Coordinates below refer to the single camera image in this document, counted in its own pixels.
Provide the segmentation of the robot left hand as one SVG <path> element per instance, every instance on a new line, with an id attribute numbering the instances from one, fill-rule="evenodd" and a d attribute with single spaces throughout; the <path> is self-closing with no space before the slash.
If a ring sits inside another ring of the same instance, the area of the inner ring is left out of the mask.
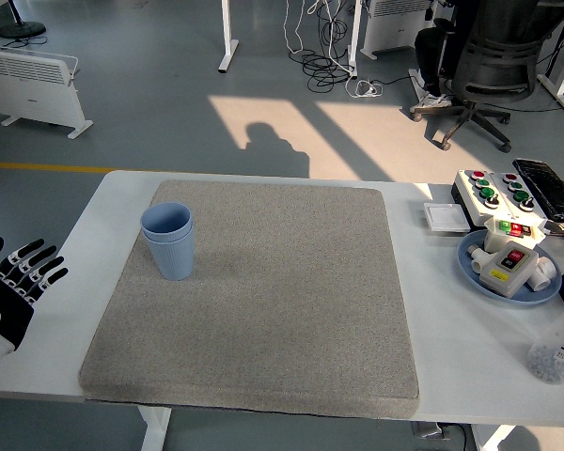
<path id="1" fill-rule="evenodd" d="M 57 281 L 67 275 L 64 257 L 43 239 L 2 257 L 0 237 L 0 363 L 22 344 L 34 315 L 34 304 Z"/>

